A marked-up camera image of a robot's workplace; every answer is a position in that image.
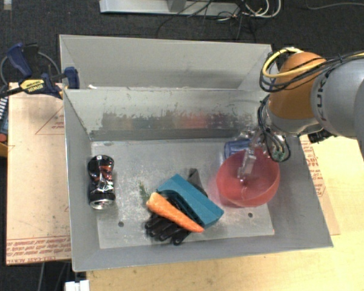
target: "orange carrot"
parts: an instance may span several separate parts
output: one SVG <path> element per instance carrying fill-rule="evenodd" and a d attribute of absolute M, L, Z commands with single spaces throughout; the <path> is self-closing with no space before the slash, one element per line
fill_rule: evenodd
<path fill-rule="evenodd" d="M 150 199 L 147 201 L 146 205 L 152 212 L 162 216 L 163 218 L 173 221 L 180 227 L 183 227 L 190 232 L 202 233 L 204 231 L 202 226 L 191 220 L 182 211 L 175 208 L 167 201 L 166 198 L 157 192 L 153 192 L 151 194 Z"/>

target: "black glove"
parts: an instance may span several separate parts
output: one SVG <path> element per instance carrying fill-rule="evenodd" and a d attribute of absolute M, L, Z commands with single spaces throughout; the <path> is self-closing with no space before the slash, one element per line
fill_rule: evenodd
<path fill-rule="evenodd" d="M 188 180 L 197 190 L 207 196 L 202 188 L 200 176 L 197 169 L 190 169 Z M 186 214 L 173 199 L 167 199 L 178 210 Z M 170 242 L 175 246 L 181 244 L 186 237 L 190 235 L 190 231 L 180 227 L 178 224 L 153 213 L 146 221 L 144 228 L 150 237 L 159 241 L 165 241 L 170 238 Z"/>

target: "red bowl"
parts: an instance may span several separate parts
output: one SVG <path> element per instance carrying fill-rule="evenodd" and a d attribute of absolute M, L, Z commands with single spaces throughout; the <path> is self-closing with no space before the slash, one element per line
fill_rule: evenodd
<path fill-rule="evenodd" d="M 245 151 L 231 155 L 218 169 L 216 183 L 222 198 L 240 207 L 257 207 L 266 204 L 276 194 L 280 181 L 277 162 L 255 149 L 256 160 L 245 180 L 237 178 Z"/>

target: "wooden table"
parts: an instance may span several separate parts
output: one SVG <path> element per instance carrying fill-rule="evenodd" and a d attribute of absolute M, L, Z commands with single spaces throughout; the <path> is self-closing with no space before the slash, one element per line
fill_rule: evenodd
<path fill-rule="evenodd" d="M 334 248 L 87 272 L 91 291 L 364 290 L 364 163 L 357 141 L 313 145 L 340 235 Z"/>

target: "blue object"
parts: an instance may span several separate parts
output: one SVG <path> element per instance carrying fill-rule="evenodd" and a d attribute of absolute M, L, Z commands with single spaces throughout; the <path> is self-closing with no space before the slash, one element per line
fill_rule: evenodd
<path fill-rule="evenodd" d="M 227 142 L 224 146 L 225 159 L 239 151 L 248 149 L 250 141 L 250 139 L 242 139 Z"/>
<path fill-rule="evenodd" d="M 70 89 L 79 89 L 78 72 L 74 67 L 67 67 L 64 71 L 66 78 L 69 82 Z"/>
<path fill-rule="evenodd" d="M 162 184 L 157 192 L 173 199 L 189 218 L 204 229 L 215 224 L 224 214 L 224 210 L 178 174 Z"/>
<path fill-rule="evenodd" d="M 7 51 L 11 65 L 18 69 L 25 79 L 32 76 L 32 70 L 22 52 L 23 43 L 17 43 Z"/>
<path fill-rule="evenodd" d="M 61 99 L 61 95 L 59 94 L 61 88 L 57 85 L 52 85 L 49 75 L 42 73 L 41 78 L 45 82 L 45 89 L 41 93 Z"/>

